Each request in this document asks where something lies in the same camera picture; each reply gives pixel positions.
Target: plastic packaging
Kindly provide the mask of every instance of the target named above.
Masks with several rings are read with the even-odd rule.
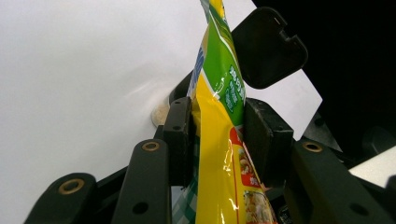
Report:
[[[196,133],[194,178],[174,223],[276,223],[243,146],[245,87],[220,0],[201,0],[208,23],[188,95]]]

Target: white backdrop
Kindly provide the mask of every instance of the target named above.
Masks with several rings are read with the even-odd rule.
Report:
[[[224,5],[232,29],[254,8]],[[0,223],[22,223],[63,175],[100,180],[127,165],[205,28],[199,0],[0,0]],[[311,97],[309,122],[320,97],[302,71],[292,77]]]

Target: circular hole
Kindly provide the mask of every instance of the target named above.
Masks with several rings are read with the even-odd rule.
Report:
[[[82,179],[71,179],[62,183],[58,191],[61,194],[72,194],[79,191],[84,186],[84,180]]]
[[[312,152],[320,152],[322,150],[322,147],[311,142],[305,142],[303,143],[303,147],[306,150],[312,151]]]
[[[367,217],[369,215],[369,211],[358,203],[352,203],[349,208],[361,216]]]
[[[139,215],[147,212],[148,210],[149,205],[147,203],[137,203],[133,208],[134,213]]]
[[[147,142],[145,143],[142,148],[146,151],[155,151],[160,148],[160,144],[157,142]]]

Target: yellow snack bag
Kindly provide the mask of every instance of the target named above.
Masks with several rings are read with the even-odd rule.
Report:
[[[201,0],[207,29],[188,95],[196,133],[194,178],[174,223],[276,223],[243,146],[245,87],[221,0]]]

